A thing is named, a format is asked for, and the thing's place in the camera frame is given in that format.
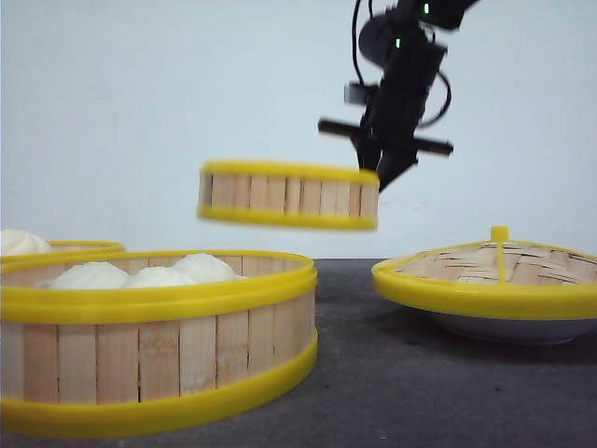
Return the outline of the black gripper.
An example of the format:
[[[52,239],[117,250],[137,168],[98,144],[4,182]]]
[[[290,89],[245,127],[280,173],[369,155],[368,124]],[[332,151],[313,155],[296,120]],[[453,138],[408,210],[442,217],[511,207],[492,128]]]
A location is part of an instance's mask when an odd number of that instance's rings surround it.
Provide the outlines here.
[[[361,170],[376,172],[379,193],[418,163],[416,153],[448,156],[450,143],[414,136],[447,49],[427,40],[403,40],[393,48],[377,90],[368,91],[358,125],[320,119],[318,131],[344,136],[354,144]]]

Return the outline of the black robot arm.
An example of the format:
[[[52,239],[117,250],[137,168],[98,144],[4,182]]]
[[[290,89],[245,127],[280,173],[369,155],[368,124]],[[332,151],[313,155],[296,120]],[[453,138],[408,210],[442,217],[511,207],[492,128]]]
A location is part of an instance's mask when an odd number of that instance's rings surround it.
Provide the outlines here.
[[[434,117],[423,117],[434,81],[450,83],[440,70],[447,49],[436,41],[435,30],[457,30],[473,5],[470,0],[399,1],[370,14],[364,26],[352,27],[353,59],[364,57],[377,65],[382,78],[345,86],[345,103],[365,108],[358,124],[320,119],[318,129],[349,138],[359,168],[376,173],[380,189],[417,164],[421,151],[451,155],[451,143],[419,138],[415,132],[435,124],[451,105],[448,94]]]

